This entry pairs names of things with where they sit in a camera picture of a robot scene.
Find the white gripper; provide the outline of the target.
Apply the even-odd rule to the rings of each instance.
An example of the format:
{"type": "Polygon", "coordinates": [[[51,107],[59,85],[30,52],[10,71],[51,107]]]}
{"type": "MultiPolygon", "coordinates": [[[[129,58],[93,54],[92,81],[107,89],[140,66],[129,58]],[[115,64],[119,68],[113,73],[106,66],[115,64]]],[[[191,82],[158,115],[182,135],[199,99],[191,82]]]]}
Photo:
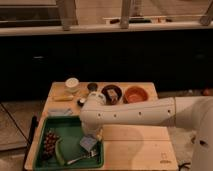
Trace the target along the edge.
{"type": "Polygon", "coordinates": [[[85,135],[91,136],[97,140],[103,137],[103,124],[102,123],[81,123],[82,130],[85,135]]]}

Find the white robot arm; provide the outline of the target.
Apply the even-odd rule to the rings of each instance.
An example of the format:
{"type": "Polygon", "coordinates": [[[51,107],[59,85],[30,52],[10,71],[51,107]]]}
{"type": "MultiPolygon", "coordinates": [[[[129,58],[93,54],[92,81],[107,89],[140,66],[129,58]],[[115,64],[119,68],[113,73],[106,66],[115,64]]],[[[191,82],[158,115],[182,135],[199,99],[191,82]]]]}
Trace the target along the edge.
{"type": "Polygon", "coordinates": [[[191,171],[213,171],[213,96],[170,97],[107,105],[102,93],[92,92],[79,117],[84,133],[94,138],[106,124],[175,126],[195,130],[191,171]]]}

